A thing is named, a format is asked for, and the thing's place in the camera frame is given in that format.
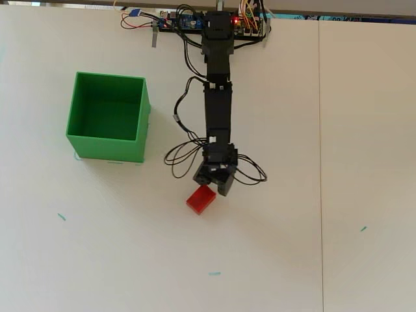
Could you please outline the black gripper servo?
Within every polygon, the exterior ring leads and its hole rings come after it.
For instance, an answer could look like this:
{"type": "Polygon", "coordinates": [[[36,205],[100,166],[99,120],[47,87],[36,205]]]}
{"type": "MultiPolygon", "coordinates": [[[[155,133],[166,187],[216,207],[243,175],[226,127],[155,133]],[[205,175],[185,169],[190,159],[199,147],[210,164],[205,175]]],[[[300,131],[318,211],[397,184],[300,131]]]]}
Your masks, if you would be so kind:
{"type": "Polygon", "coordinates": [[[227,196],[238,166],[237,148],[232,143],[226,145],[210,143],[203,147],[202,155],[203,162],[193,175],[193,180],[199,185],[209,185],[214,181],[212,170],[219,170],[216,173],[218,193],[227,196]]]}

